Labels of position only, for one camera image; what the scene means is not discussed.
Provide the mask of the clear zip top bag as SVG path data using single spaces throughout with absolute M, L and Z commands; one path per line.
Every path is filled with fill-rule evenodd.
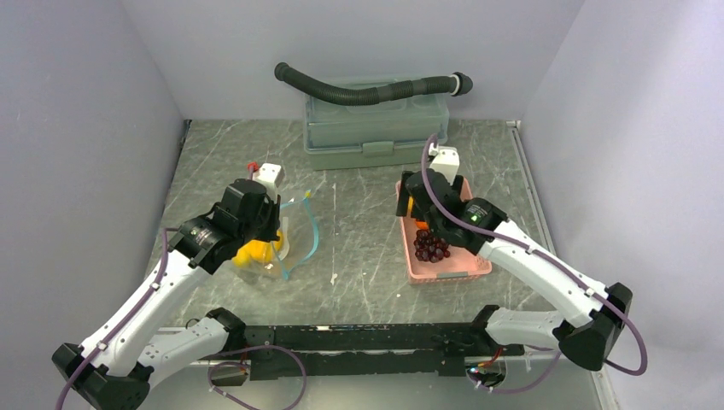
M 283 200 L 280 222 L 279 231 L 284 235 L 281 252 L 266 264 L 253 261 L 248 266 L 236 267 L 232 263 L 239 275 L 254 273 L 287 280 L 294 270 L 314 256 L 320 243 L 320 230 L 312 211 L 310 190 Z

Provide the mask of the yellow bell pepper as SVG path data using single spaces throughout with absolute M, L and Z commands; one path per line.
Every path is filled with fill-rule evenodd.
M 254 240 L 247 243 L 244 248 L 251 261 L 266 264 L 272 262 L 277 257 L 283 245 L 284 235 L 278 231 L 277 240 L 271 242 Z

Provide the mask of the yellow lemon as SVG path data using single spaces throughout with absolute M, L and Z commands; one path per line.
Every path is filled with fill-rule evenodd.
M 252 256 L 250 255 L 250 253 L 248 252 L 246 247 L 241 247 L 236 252 L 236 255 L 231 258 L 231 262 L 236 267 L 246 267 L 253 261 L 254 261 L 254 259 L 252 258 Z

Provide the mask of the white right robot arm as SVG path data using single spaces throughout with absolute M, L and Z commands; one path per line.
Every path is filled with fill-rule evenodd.
M 463 178 L 452 183 L 431 169 L 405 171 L 396 213 L 423 220 L 432 235 L 454 248 L 502 267 L 543 296 L 549 312 L 485 306 L 472 321 L 470 342 L 480 354 L 512 344 L 556 349 L 589 371 L 608 356 L 628 324 L 632 291 L 609 286 L 568 266 L 531 239 L 491 202 L 462 197 Z

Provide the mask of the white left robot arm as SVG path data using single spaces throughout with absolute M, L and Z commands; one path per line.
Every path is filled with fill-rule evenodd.
M 167 229 L 161 259 L 121 308 L 82 343 L 63 343 L 52 361 L 66 383 L 56 408 L 76 391 L 96 409 L 136 409 L 165 378 L 219 353 L 237 357 L 246 325 L 218 307 L 188 330 L 155 339 L 167 316 L 245 244 L 278 238 L 278 177 L 237 179 L 209 211 Z

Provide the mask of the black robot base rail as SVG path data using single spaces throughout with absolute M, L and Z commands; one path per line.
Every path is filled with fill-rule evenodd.
M 250 325 L 211 360 L 243 360 L 254 381 L 300 376 L 435 373 L 463 377 L 477 359 L 520 356 L 469 323 Z

